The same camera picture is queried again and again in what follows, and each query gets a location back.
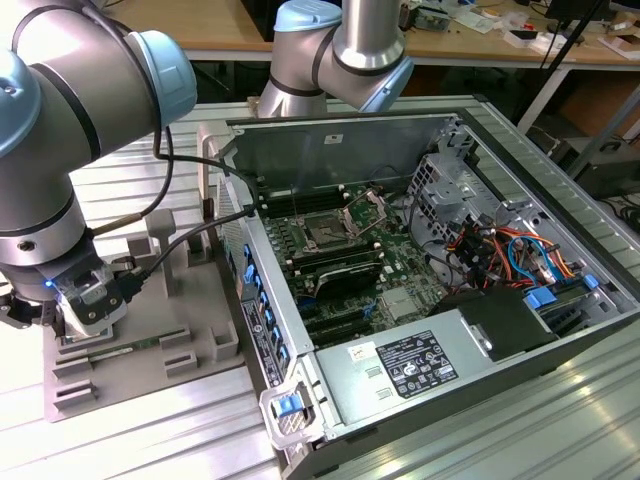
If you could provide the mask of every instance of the robotic arm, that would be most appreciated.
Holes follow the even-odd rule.
[[[413,62],[398,28],[400,0],[292,0],[278,10],[259,117],[327,112],[325,92],[361,112],[387,110]]]
[[[150,133],[159,151],[162,129],[196,103],[195,75],[168,36],[119,32],[89,0],[2,3],[0,272],[11,290],[0,291],[0,320],[25,328],[62,317],[96,335],[126,314],[147,277],[98,257],[69,174]],[[400,0],[345,0],[344,14],[319,0],[284,4],[259,116],[326,111],[323,90],[361,111],[387,109],[413,69],[399,8]]]
[[[97,334],[126,314],[135,291],[97,256],[69,173],[152,133],[154,102],[125,50],[89,18],[99,15],[89,2],[4,3],[0,271],[13,292],[0,314],[20,328],[46,324],[57,303],[66,323]],[[152,82],[162,127],[190,112],[196,80],[175,42],[159,32],[123,40]]]

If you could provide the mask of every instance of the blue wire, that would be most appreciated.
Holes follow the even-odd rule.
[[[509,255],[509,263],[511,263],[511,266],[519,273],[521,273],[522,275],[524,275],[525,277],[527,277],[528,279],[533,281],[533,284],[535,286],[538,285],[538,282],[536,281],[535,277],[533,275],[531,275],[529,272],[522,270],[515,261],[515,258],[513,256],[513,245],[515,243],[516,240],[518,239],[523,239],[523,240],[528,240],[531,242],[531,244],[533,246],[535,246],[540,253],[542,254],[542,258],[544,258],[544,262],[547,264],[547,267],[549,267],[549,270],[551,271],[551,273],[553,274],[553,276],[555,277],[556,280],[564,280],[564,278],[558,278],[558,274],[556,273],[556,268],[553,265],[553,262],[551,262],[551,259],[549,258],[549,255],[547,254],[547,251],[545,250],[545,248],[540,244],[540,242],[538,240],[536,240],[535,238],[531,238],[531,237],[527,237],[526,235],[521,235],[519,237],[515,237],[513,240],[511,240],[511,242],[509,242],[509,248],[507,249],[507,253]]]

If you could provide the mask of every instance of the paper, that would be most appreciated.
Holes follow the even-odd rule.
[[[633,49],[625,50],[628,48],[632,48],[632,46],[631,44],[625,42],[621,38],[615,37],[615,38],[609,39],[609,38],[600,37],[598,38],[598,40],[600,41],[600,43],[602,43],[603,45],[606,45],[611,50],[616,52],[618,55],[622,55],[627,60],[640,60],[640,50],[633,50]]]
[[[360,345],[349,347],[347,350],[354,363],[376,356],[376,344],[373,342],[361,343]]]
[[[482,15],[469,11],[458,12],[453,19],[465,27],[469,27],[471,30],[475,30],[482,34],[493,30],[493,24],[495,23],[489,18],[485,18]]]

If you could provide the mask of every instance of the screw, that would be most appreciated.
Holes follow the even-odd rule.
[[[31,240],[25,240],[23,242],[20,242],[18,244],[18,249],[21,252],[31,252],[36,248],[36,244],[33,243]]]

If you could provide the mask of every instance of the white sticker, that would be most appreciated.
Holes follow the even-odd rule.
[[[360,345],[349,347],[347,350],[351,355],[351,360],[354,362],[376,356],[376,344],[373,342],[361,343]]]
[[[338,135],[327,135],[326,137],[324,137],[324,144],[333,145],[336,143],[342,143],[343,138],[344,138],[344,135],[341,133]]]

